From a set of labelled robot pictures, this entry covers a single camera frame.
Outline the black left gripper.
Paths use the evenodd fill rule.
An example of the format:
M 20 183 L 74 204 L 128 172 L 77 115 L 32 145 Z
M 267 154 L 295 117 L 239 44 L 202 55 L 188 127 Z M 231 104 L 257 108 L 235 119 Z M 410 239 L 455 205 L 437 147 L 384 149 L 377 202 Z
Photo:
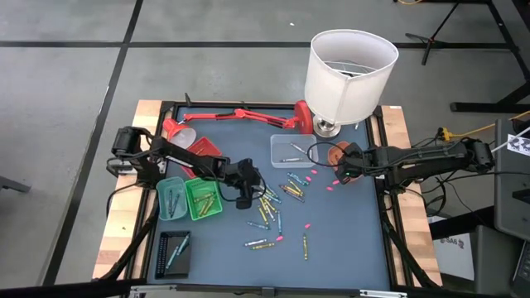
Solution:
M 259 185 L 260 182 L 258 169 L 253 166 L 253 160 L 250 158 L 229 163 L 225 167 L 225 184 L 239 190 L 241 195 L 253 195 L 253 187 Z M 237 198 L 237 209 L 249 209 L 250 207 L 250 197 L 239 196 Z

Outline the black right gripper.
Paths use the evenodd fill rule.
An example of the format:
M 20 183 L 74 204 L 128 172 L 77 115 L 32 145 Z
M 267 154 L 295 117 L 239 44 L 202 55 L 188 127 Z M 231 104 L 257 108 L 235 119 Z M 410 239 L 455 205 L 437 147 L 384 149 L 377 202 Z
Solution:
M 343 151 L 335 169 L 335 180 L 346 185 L 350 182 L 351 176 L 361 176 L 364 173 L 364 153 L 360 146 L 352 142 Z

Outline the orange plastic basket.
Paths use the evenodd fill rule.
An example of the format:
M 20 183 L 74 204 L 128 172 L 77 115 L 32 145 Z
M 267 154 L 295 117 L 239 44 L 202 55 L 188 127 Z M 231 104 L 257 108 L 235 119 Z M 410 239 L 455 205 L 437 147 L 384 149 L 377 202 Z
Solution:
M 334 147 L 331 147 L 327 153 L 327 161 L 330 165 L 337 165 L 339 159 L 343 155 L 343 150 L 349 145 L 349 142 L 338 142 Z

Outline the green plastic basket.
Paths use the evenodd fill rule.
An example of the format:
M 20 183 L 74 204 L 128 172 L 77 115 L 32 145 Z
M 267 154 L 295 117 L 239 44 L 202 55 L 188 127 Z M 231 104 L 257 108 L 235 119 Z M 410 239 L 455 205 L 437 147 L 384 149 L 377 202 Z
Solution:
M 214 203 L 211 205 L 209 211 L 204 216 L 199 216 L 199 212 L 203 204 L 207 200 L 203 200 L 199 203 L 194 203 L 193 199 L 194 197 L 202 196 L 210 192 L 214 193 Z M 185 193 L 188 209 L 190 211 L 190 216 L 193 221 L 205 219 L 209 216 L 219 214 L 223 211 L 223 205 L 219 195 L 219 187 L 215 181 L 202 180 L 201 178 L 188 180 L 185 182 Z

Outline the clear plastic container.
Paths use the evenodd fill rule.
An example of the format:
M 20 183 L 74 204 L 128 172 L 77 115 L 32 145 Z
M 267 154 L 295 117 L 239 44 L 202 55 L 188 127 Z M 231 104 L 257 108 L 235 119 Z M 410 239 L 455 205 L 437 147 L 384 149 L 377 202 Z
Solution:
M 295 143 L 306 150 L 306 155 L 293 148 L 290 143 Z M 274 168 L 311 168 L 313 161 L 318 161 L 316 137 L 312 134 L 274 134 L 270 137 L 271 163 Z M 281 159 L 303 158 L 302 161 L 280 162 Z

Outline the red plastic basket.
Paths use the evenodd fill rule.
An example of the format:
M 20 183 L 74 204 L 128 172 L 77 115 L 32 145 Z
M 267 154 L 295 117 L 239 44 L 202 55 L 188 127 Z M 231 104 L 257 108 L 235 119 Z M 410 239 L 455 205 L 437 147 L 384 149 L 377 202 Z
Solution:
M 222 152 L 219 148 L 210 141 L 207 137 L 201 137 L 187 148 L 187 151 L 195 153 L 199 156 L 221 156 Z M 190 178 L 194 179 L 195 174 L 191 168 L 181 166 L 183 172 Z

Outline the teal plastic basket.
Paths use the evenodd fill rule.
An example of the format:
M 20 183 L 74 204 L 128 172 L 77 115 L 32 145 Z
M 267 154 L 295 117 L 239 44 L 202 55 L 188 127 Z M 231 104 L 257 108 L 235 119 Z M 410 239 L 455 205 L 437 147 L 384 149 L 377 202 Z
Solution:
M 159 219 L 162 221 L 171 221 L 175 219 L 183 218 L 187 215 L 188 204 L 186 200 L 186 187 L 185 182 L 178 176 L 166 178 L 157 183 L 156 186 L 158 194 L 158 203 L 160 206 Z M 168 218 L 167 216 L 167 195 L 168 190 L 172 190 L 173 198 L 176 194 L 180 194 L 180 199 L 176 207 L 175 216 L 173 218 Z

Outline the white shade table lamp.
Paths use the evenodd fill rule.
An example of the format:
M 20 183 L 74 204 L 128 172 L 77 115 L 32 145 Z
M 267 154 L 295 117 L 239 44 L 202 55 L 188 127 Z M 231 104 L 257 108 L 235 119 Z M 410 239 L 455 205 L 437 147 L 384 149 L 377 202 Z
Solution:
M 398 57 L 392 42 L 366 31 L 335 29 L 315 35 L 304 90 L 313 132 L 332 138 L 343 126 L 369 118 Z

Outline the red desk lamp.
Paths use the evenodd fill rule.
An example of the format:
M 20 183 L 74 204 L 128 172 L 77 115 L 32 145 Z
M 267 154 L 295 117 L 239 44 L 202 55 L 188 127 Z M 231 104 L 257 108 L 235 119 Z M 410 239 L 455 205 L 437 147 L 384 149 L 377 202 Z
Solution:
M 195 120 L 253 120 L 279 127 L 282 129 L 297 129 L 301 134 L 313 133 L 313 120 L 307 103 L 303 100 L 294 105 L 292 118 L 279 118 L 265 113 L 258 113 L 244 108 L 236 108 L 231 113 L 192 113 L 185 114 L 180 121 L 168 118 L 163 121 L 162 128 L 166 131 L 166 139 L 179 147 L 188 149 L 195 143 L 197 133 L 187 125 Z

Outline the wooden side board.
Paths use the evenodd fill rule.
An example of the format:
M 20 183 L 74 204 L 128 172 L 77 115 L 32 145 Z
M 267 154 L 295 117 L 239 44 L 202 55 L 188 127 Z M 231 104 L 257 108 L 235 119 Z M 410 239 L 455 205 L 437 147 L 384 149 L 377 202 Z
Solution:
M 150 133 L 157 133 L 159 128 L 161 100 L 140 100 L 132 121 L 135 127 L 144 127 Z M 116 190 L 136 182 L 135 175 L 122 175 L 118 178 Z M 93 278 L 103 277 L 111 267 L 125 253 L 137 231 L 145 224 L 149 213 L 155 204 L 156 191 L 131 186 L 118 191 L 111 199 L 109 214 L 106 220 L 103 238 L 100 243 L 98 256 L 93 270 Z M 147 240 L 142 240 L 137 253 L 130 259 L 132 265 L 127 265 L 118 279 L 138 278 L 144 263 Z
M 401 106 L 382 106 L 385 136 L 389 146 L 409 148 L 409 140 L 405 117 Z M 438 286 L 442 279 L 436 252 L 431 237 L 426 210 L 420 185 L 412 183 L 403 194 L 397 196 L 402 216 L 402 226 L 407 249 L 414 256 L 420 267 Z

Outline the black plastic tray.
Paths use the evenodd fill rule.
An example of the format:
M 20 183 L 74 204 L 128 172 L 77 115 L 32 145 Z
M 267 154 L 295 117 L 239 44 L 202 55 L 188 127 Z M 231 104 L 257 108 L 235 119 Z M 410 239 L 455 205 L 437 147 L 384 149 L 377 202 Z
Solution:
M 190 234 L 190 240 L 187 247 L 180 256 L 175 257 L 169 270 L 165 266 L 171 253 L 177 245 L 181 245 L 187 234 Z M 157 263 L 155 269 L 156 279 L 181 279 L 187 278 L 190 273 L 191 260 L 191 232 L 190 231 L 173 231 L 162 232 L 157 249 Z

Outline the black stand leg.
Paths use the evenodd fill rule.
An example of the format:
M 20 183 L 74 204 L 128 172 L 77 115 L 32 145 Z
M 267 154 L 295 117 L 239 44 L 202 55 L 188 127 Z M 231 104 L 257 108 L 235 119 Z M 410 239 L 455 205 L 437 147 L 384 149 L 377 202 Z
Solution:
M 523 113 L 530 109 L 530 103 L 520 103 L 520 101 L 530 98 L 530 69 L 524 62 L 519 48 L 516 46 L 507 26 L 504 24 L 504 20 L 500 16 L 500 13 L 492 0 L 486 0 L 485 3 L 494 18 L 508 49 L 517 61 L 518 66 L 523 73 L 525 82 L 495 103 L 453 102 L 450 103 L 450 110 L 457 113 Z

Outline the black tripod stand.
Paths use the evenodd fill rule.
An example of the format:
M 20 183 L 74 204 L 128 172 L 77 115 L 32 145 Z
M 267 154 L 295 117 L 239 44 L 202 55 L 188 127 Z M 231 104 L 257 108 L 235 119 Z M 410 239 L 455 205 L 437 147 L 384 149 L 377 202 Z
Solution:
M 424 50 L 422 61 L 421 61 L 421 65 L 423 65 L 423 66 L 426 65 L 427 60 L 429 58 L 429 55 L 431 53 L 431 50 L 434 49 L 434 46 L 436 46 L 436 45 L 444 45 L 444 42 L 437 41 L 436 37 L 437 37 L 438 33 L 441 31 L 441 29 L 443 28 L 443 26 L 447 23 L 447 21 L 449 20 L 449 18 L 453 14 L 453 12 L 460 5 L 460 2 L 458 0 L 446 0 L 446 1 L 453 3 L 453 7 L 446 14 L 444 19 L 441 21 L 440 25 L 436 28 L 436 30 L 432 33 L 432 35 L 430 37 L 419 36 L 419 35 L 415 35 L 415 34 L 412 34 L 412 33 L 406 33 L 405 34 L 406 37 L 408 37 L 410 39 L 418 39 L 419 41 L 421 41 L 425 45 L 425 50 Z

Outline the grey cabinet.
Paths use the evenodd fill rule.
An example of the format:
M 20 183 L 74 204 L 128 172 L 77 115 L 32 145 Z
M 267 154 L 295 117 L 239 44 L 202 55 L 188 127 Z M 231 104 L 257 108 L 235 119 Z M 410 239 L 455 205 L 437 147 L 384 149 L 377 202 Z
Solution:
M 518 137 L 509 120 L 498 120 L 494 152 L 495 227 L 530 241 L 530 157 L 509 151 L 508 134 Z

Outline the grey box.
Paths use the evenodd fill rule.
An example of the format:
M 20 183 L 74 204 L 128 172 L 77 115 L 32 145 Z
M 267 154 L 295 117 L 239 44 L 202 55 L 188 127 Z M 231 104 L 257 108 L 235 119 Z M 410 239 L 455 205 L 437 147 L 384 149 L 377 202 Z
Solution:
M 530 272 L 519 275 L 523 240 L 479 226 L 471 233 L 437 239 L 434 246 L 447 290 L 530 298 Z

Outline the printed marker sheet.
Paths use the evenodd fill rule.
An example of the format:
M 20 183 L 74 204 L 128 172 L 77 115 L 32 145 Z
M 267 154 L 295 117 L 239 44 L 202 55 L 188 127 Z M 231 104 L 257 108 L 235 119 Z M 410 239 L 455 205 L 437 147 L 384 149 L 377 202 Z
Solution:
M 530 157 L 530 139 L 526 137 L 517 137 L 508 134 L 508 144 L 506 148 L 509 151 Z

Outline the grey stand foot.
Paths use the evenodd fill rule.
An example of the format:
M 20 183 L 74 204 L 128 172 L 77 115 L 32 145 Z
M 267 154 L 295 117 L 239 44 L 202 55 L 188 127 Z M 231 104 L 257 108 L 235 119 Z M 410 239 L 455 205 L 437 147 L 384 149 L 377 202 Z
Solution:
M 14 190 L 19 193 L 29 192 L 31 187 L 0 175 L 0 190 Z

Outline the black table frame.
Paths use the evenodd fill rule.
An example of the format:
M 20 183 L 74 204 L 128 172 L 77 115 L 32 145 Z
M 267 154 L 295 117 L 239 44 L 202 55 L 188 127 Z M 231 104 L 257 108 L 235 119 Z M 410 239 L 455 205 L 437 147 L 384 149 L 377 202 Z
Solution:
M 160 117 L 158 118 L 158 125 L 160 130 L 155 134 L 162 132 L 162 123 L 167 118 L 175 117 L 179 110 L 182 108 L 239 108 L 241 107 L 240 102 L 214 102 L 214 101 L 199 101 L 199 102 L 185 102 L 185 101 L 163 101 L 160 111 Z M 387 142 L 385 136 L 385 128 L 383 122 L 383 115 L 381 107 L 377 108 L 375 114 L 371 116 L 365 123 L 365 130 L 369 143 L 379 144 Z M 388 220 L 391 224 L 396 226 L 397 234 L 399 235 L 402 243 L 406 245 L 404 238 L 404 230 L 402 226 L 402 216 L 399 210 L 398 195 L 394 195 L 389 198 L 389 202 L 393 203 L 393 207 L 387 209 Z M 147 283 L 146 278 L 148 274 L 148 268 L 151 264 L 152 247 L 154 245 L 156 223 L 150 218 L 151 212 L 145 224 L 137 231 L 137 234 L 133 238 L 131 244 L 126 248 L 125 253 L 118 259 L 117 262 L 123 262 L 123 269 L 119 271 L 122 273 L 127 265 L 132 265 L 130 259 L 133 254 L 137 253 L 137 250 L 142 240 L 146 242 L 146 252 L 144 255 L 144 263 L 141 269 L 141 276 L 138 278 L 125 278 L 118 279 L 120 283 L 130 283 L 130 293 L 137 294 L 141 287 L 146 288 L 148 291 L 154 291 L 155 285 Z M 432 288 L 424 287 L 421 285 L 419 280 L 414 277 L 411 263 L 406 261 L 402 257 L 398 248 L 395 246 L 393 241 L 388 235 L 383 236 L 383 246 L 385 261 L 387 263 L 388 273 L 385 276 L 389 282 L 388 294 L 393 295 L 395 293 L 402 293 L 402 298 L 431 298 L 435 295 L 435 291 Z M 111 267 L 109 272 L 114 272 L 115 263 Z M 182 280 L 171 282 L 167 284 L 167 288 L 171 291 L 193 291 L 193 292 L 214 292 L 214 293 L 233 293 L 236 296 L 241 295 L 256 295 L 261 297 L 276 298 L 279 295 L 333 295 L 333 296 L 361 296 L 364 293 L 363 288 L 353 288 L 349 286 L 347 288 L 317 288 L 317 287 L 298 287 L 298 286 L 274 286 L 274 285 L 257 285 L 257 286 L 236 286 L 236 285 L 210 285 L 210 284 L 199 284 L 199 283 L 185 283 Z

